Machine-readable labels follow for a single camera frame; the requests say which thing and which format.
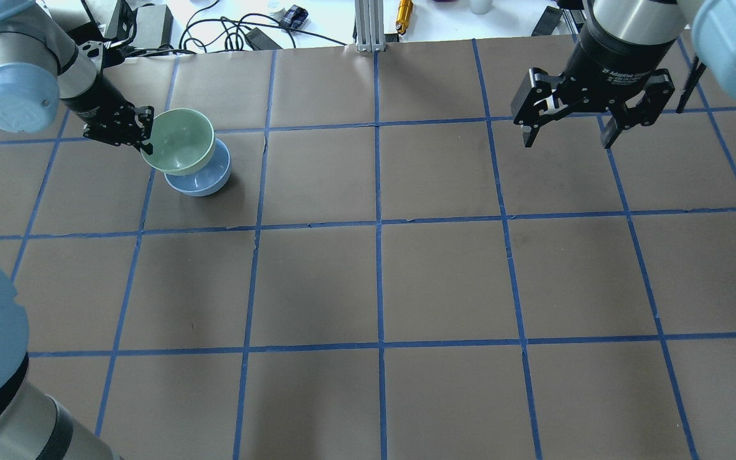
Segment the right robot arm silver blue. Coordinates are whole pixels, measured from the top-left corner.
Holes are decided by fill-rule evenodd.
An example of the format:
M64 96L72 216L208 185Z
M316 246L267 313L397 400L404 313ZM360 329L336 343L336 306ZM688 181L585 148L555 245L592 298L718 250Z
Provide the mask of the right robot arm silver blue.
M736 99L736 1L561 1L584 21L560 75L529 69L511 110L531 148L540 129L577 113L610 113L601 144L657 122L675 85L661 62L684 30L695 51L678 105L683 107L704 70Z

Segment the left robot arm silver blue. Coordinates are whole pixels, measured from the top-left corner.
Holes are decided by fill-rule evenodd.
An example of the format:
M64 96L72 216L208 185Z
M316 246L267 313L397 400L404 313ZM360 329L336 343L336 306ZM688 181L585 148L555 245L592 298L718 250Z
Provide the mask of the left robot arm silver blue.
M64 103L84 135L152 154L154 109L136 107L35 1L0 1L0 129L38 133ZM0 269L0 459L118 459L119 454L28 381L29 323Z

